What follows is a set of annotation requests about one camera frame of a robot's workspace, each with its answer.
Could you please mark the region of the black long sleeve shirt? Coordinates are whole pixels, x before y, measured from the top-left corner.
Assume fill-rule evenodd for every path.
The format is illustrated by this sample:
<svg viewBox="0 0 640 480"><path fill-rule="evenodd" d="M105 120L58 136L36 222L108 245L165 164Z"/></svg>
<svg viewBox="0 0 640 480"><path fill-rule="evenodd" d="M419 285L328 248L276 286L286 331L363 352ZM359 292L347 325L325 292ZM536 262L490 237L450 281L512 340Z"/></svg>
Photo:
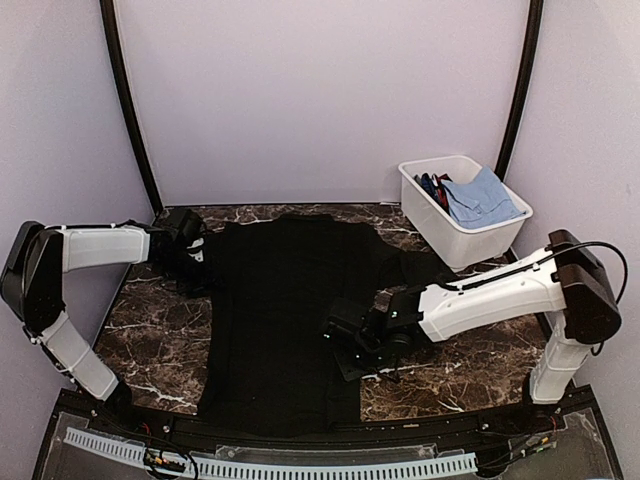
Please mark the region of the black long sleeve shirt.
<svg viewBox="0 0 640 480"><path fill-rule="evenodd" d="M229 223L205 246L220 283L197 413L263 437L359 421L360 387L344 379L321 332L336 300L369 307L386 288L454 279L437 255L401 250L371 225L328 215Z"/></svg>

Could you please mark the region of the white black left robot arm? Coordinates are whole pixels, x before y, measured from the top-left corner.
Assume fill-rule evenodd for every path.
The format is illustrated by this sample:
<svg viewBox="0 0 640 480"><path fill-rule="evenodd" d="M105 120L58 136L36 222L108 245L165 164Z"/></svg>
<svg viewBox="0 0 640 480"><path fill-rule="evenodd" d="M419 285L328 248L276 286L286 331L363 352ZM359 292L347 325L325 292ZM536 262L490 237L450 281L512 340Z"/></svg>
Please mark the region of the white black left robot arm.
<svg viewBox="0 0 640 480"><path fill-rule="evenodd" d="M24 222L1 275L1 298L59 373L104 403L101 417L120 436L141 427L132 393L73 325L63 299L63 277L81 269L152 264L188 291L212 282L205 264L206 229L193 211L180 209L162 226L120 224L45 226Z"/></svg>

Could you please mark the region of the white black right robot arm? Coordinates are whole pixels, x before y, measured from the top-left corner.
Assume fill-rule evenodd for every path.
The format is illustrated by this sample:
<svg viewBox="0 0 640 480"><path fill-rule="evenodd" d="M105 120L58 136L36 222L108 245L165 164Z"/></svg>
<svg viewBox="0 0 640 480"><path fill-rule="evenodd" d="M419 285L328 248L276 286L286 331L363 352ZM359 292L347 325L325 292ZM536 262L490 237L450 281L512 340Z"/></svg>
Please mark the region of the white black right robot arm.
<svg viewBox="0 0 640 480"><path fill-rule="evenodd" d="M439 343L480 327L519 316L548 313L552 333L528 375L524 401L510 413L521 434L534 432L549 416L588 355L621 328L604 264L592 248L617 247L581 242L567 230L550 233L548 244L494 270L452 282L411 286L392 295L385 311L338 298L320 331L338 345L337 361L346 380L393 362L419 338Z"/></svg>

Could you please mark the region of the white plastic bin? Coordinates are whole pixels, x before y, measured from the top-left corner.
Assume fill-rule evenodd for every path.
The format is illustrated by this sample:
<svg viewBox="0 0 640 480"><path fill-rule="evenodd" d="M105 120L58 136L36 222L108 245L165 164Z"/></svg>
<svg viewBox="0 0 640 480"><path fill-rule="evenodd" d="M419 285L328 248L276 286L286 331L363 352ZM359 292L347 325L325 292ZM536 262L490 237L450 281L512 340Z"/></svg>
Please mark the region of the white plastic bin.
<svg viewBox="0 0 640 480"><path fill-rule="evenodd" d="M504 254L533 209L490 168L461 156L403 162L401 209L454 271Z"/></svg>

